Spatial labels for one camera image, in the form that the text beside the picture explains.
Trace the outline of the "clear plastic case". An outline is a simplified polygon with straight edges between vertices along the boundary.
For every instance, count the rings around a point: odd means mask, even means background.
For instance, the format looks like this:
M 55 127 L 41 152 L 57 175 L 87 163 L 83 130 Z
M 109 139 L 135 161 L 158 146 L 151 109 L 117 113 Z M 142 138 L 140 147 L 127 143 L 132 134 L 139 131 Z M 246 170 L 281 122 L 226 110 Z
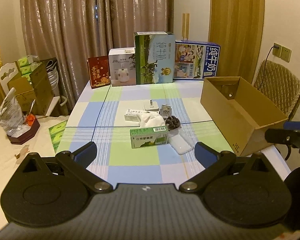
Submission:
M 193 150 L 192 140 L 182 129 L 170 131 L 168 133 L 168 143 L 179 155 L 183 155 Z

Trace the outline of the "green medicine box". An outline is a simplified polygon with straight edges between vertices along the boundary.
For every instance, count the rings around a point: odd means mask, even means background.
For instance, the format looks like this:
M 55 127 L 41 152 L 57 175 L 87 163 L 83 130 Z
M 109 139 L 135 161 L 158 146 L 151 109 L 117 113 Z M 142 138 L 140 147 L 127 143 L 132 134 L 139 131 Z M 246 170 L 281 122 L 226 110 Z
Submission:
M 166 126 L 131 129 L 130 141 L 132 148 L 164 145 L 168 142 L 168 129 Z

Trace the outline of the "dark wooden tray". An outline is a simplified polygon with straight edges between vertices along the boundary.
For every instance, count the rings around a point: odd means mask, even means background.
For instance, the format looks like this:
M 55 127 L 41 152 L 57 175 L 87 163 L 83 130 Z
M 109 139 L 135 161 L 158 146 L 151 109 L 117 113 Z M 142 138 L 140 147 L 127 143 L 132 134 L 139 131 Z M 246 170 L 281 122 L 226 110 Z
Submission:
M 8 136 L 7 138 L 9 139 L 10 143 L 14 144 L 14 145 L 22 145 L 25 142 L 32 139 L 38 132 L 38 129 L 40 128 L 40 124 L 39 124 L 37 118 L 34 118 L 34 122 L 33 122 L 32 126 L 28 126 L 28 128 L 29 129 L 27 131 L 25 131 L 18 137 Z

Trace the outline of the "dark velvet scrunchie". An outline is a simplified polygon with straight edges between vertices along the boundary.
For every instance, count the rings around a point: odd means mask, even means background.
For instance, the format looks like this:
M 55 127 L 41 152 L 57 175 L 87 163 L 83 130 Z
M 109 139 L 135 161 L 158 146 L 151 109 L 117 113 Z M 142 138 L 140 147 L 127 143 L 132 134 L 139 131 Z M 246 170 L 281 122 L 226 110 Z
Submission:
M 174 129 L 179 128 L 181 125 L 181 122 L 177 117 L 171 115 L 165 120 L 165 124 L 166 124 L 168 130 L 172 131 Z

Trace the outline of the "white ointment box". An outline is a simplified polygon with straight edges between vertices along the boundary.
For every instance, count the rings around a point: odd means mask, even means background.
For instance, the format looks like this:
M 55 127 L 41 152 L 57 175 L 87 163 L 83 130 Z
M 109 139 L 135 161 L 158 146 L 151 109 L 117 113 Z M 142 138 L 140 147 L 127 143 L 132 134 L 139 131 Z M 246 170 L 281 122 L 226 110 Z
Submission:
M 125 113 L 125 120 L 131 122 L 140 122 L 140 116 L 145 113 L 148 112 L 144 110 L 127 109 Z

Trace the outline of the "silver snack packet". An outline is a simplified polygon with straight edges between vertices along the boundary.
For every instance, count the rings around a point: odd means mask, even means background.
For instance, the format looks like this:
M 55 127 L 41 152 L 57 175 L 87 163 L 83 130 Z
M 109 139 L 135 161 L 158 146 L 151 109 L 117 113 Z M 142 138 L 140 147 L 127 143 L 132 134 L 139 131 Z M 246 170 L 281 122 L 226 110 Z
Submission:
M 171 116 L 171 107 L 170 105 L 161 105 L 160 109 L 160 115 L 164 118 L 167 119 L 169 116 Z

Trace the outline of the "white knitted cloth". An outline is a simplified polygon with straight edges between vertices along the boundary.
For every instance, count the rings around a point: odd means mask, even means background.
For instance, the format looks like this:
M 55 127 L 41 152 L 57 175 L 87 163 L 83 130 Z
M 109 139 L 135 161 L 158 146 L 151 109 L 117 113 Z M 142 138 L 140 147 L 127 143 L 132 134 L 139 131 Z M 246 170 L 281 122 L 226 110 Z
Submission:
M 156 112 L 138 113 L 139 127 L 161 127 L 165 126 L 163 117 Z

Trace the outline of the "silver foil bag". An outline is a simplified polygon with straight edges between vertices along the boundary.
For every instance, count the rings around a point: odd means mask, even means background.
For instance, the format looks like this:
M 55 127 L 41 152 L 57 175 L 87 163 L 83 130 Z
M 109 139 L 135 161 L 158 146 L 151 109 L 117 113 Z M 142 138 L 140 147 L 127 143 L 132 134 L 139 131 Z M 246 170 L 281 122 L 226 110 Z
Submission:
M 15 93 L 16 89 L 12 87 L 0 105 L 0 126 L 10 137 L 25 120 Z

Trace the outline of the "brown cardboard storage box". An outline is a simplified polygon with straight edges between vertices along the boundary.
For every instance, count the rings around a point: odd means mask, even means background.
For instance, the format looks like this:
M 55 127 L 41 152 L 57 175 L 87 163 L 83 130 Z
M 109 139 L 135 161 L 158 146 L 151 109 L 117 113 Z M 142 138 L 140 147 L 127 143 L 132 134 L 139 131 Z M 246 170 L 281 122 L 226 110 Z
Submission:
M 29 112 L 33 101 L 32 113 L 46 115 L 54 97 L 46 67 L 41 63 L 31 74 L 31 83 L 26 77 L 11 80 L 8 88 L 15 88 L 15 97 L 23 112 Z

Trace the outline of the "white power adapter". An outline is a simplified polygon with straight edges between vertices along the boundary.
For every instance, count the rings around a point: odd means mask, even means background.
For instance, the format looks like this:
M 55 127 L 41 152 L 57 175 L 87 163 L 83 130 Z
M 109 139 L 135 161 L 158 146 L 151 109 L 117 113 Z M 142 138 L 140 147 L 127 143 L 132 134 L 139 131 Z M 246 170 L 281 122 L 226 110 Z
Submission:
M 158 103 L 156 101 L 153 101 L 153 100 L 145 101 L 143 103 L 143 109 L 145 111 L 149 111 L 149 112 L 159 112 L 160 111 Z

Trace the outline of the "blue milk carton box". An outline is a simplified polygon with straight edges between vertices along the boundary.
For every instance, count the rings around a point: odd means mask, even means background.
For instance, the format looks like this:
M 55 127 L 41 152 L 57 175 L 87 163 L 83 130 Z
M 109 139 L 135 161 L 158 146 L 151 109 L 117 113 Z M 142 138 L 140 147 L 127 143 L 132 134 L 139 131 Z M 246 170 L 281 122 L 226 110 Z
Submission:
M 175 41 L 175 80 L 204 80 L 217 74 L 220 46 L 212 42 Z

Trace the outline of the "white humidifier box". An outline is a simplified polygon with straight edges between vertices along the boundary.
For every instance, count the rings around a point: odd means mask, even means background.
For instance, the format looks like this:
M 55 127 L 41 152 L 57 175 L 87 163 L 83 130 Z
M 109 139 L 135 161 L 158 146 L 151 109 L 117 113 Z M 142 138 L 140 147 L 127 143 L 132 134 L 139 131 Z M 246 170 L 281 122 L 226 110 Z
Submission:
M 136 85 L 135 48 L 113 48 L 108 57 L 111 85 Z

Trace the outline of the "stacked green tissue packs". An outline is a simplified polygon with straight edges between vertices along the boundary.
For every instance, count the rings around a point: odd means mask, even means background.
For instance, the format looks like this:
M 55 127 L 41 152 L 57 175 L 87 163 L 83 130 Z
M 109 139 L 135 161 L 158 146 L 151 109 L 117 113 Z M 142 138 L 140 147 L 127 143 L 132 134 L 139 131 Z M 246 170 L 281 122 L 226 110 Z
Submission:
M 27 55 L 16 61 L 20 70 L 21 77 L 25 77 L 31 84 L 30 74 L 41 64 L 40 59 L 36 55 Z

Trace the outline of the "wooden door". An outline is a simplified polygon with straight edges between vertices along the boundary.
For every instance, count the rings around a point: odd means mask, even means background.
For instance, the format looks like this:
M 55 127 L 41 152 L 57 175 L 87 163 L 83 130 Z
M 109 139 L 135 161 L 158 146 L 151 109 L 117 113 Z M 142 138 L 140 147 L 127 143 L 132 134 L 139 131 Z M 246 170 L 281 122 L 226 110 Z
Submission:
M 218 76 L 252 82 L 262 41 L 265 0 L 211 0 L 209 42 L 220 45 Z

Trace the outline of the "brown curtain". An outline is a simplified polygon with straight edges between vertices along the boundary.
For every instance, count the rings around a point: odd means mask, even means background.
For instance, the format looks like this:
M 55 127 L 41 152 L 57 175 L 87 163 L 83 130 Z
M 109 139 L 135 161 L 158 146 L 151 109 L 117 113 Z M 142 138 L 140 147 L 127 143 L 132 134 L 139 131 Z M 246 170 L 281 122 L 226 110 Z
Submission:
M 89 80 L 87 60 L 132 47 L 136 31 L 172 31 L 174 0 L 20 0 L 26 52 L 56 58 L 73 109 Z

